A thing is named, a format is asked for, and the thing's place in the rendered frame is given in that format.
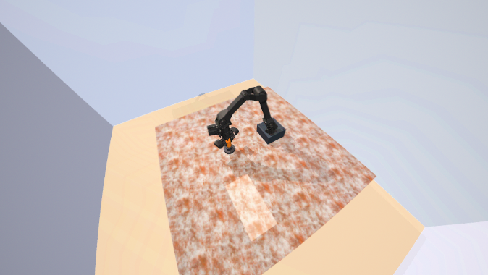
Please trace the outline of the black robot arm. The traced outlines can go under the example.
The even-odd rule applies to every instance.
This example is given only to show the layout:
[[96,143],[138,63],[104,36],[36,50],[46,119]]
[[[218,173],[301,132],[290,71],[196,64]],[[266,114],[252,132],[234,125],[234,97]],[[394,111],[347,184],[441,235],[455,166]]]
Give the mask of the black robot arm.
[[[253,93],[253,94],[252,94]],[[226,108],[221,110],[215,119],[215,124],[207,125],[207,130],[209,136],[211,135],[219,135],[222,136],[222,133],[228,133],[230,131],[231,117],[232,115],[244,104],[245,101],[252,100],[252,101],[259,101],[261,105],[261,109],[264,113],[263,122],[266,125],[267,132],[269,135],[273,135],[278,128],[275,121],[272,119],[269,107],[267,104],[268,96],[267,92],[260,86],[252,87],[247,90],[242,90],[240,95],[235,98],[235,100]],[[221,132],[220,132],[221,131]]]

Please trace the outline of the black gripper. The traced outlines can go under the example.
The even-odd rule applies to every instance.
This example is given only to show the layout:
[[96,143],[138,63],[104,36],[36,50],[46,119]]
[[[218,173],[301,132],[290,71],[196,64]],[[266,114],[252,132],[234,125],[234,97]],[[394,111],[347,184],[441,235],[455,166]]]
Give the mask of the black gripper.
[[[221,131],[220,131],[220,132],[221,132]],[[236,134],[238,134],[238,133],[239,133],[239,129],[237,129],[236,127],[231,127],[231,128],[230,128],[230,131],[229,131],[228,133],[222,133],[222,132],[221,132],[221,134],[222,134],[222,139],[221,139],[221,140],[217,139],[217,140],[214,142],[214,145],[215,145],[216,147],[218,147],[219,149],[221,149],[221,148],[222,148],[222,147],[224,147],[224,146],[227,146],[226,140],[230,139],[230,140],[231,140],[231,142],[232,142],[232,140],[233,140],[233,139],[234,139],[234,137],[235,137],[234,133],[235,133],[235,135],[236,135]]]

